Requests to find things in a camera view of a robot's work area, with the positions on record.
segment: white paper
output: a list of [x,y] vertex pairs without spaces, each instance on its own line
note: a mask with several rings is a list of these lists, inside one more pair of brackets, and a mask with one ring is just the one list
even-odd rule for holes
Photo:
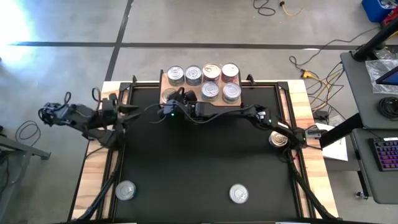
[[[315,125],[321,130],[330,131],[333,129],[333,126],[315,123]],[[348,161],[347,156],[347,145],[346,145],[346,138],[342,138],[340,140],[335,141],[333,144],[330,144],[327,147],[324,147],[322,150],[323,157],[330,158],[330,159],[338,159],[341,161]]]

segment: metal can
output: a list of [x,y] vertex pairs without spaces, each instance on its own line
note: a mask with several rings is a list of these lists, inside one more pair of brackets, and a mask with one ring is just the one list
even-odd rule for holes
[[185,70],[185,80],[190,86],[198,86],[201,84],[201,68],[196,65],[189,66]]
[[221,69],[215,63],[208,63],[203,67],[204,82],[218,82],[221,75]]
[[167,70],[167,78],[172,86],[180,86],[184,84],[184,70],[182,67],[173,66]]
[[230,199],[238,204],[244,203],[249,198],[248,190],[241,184],[234,184],[229,190]]
[[162,93],[162,102],[163,103],[167,103],[167,101],[169,100],[169,96],[171,94],[175,93],[175,90],[172,88],[168,88],[165,91],[163,91]]
[[221,69],[221,79],[225,83],[234,82],[239,75],[239,68],[233,63],[227,63]]
[[276,131],[271,132],[270,136],[269,136],[269,143],[276,147],[282,147],[285,146],[287,144],[287,137],[284,135],[279,134]]
[[215,82],[205,82],[201,86],[201,98],[205,101],[215,101],[220,88]]
[[136,186],[131,181],[122,181],[116,186],[115,194],[119,200],[130,200],[136,194]]
[[235,103],[241,96],[242,89],[238,84],[228,83],[223,88],[223,100],[225,103]]

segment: purple keyboard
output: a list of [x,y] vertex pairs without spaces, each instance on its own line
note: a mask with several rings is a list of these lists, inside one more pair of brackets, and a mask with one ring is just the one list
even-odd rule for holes
[[368,141],[380,171],[398,170],[398,140],[369,139]]

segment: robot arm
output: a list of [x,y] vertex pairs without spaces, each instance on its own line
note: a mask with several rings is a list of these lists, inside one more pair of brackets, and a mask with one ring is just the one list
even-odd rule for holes
[[211,103],[198,102],[194,92],[184,93],[182,87],[169,96],[168,102],[158,111],[158,114],[162,119],[165,116],[181,114],[186,120],[195,124],[205,124],[220,116],[244,118],[257,129],[273,130],[286,136],[294,146],[299,148],[307,146],[305,131],[302,128],[292,129],[289,125],[279,122],[277,116],[264,106],[214,106]]
[[[98,100],[97,109],[93,110],[81,104],[68,104],[71,98],[71,93],[65,94],[64,103],[46,103],[43,108],[39,109],[39,118],[44,124],[58,126],[69,126],[82,132],[83,137],[87,139],[97,139],[101,145],[110,148],[116,144],[123,144],[124,129],[126,123],[130,119],[139,116],[139,113],[129,116],[120,116],[119,113],[129,113],[138,106],[123,105],[118,103],[116,94],[112,93],[108,98]],[[107,126],[114,125],[114,129],[108,129]]]

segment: black table surface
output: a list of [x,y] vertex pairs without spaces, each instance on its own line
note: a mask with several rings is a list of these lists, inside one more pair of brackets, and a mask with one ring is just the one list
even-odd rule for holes
[[[243,88],[245,104],[279,111],[274,88]],[[156,89],[137,89],[132,104],[159,102]],[[156,109],[134,121],[126,133],[121,180],[137,187],[136,196],[117,201],[115,217],[134,222],[253,222],[297,217],[292,181],[270,132],[246,120],[214,120],[193,125],[156,121]],[[229,189],[243,184],[248,200],[236,204]]]
[[[371,130],[381,138],[398,137],[398,131]],[[382,204],[398,204],[398,171],[381,172],[368,144],[368,139],[376,138],[365,129],[354,129],[353,137],[356,148],[361,156],[364,173],[369,181],[374,201]]]
[[340,57],[363,126],[369,129],[397,129],[398,125],[383,117],[376,107],[382,98],[397,97],[397,95],[373,93],[371,79],[366,70],[365,62],[355,61],[351,53],[342,53]]

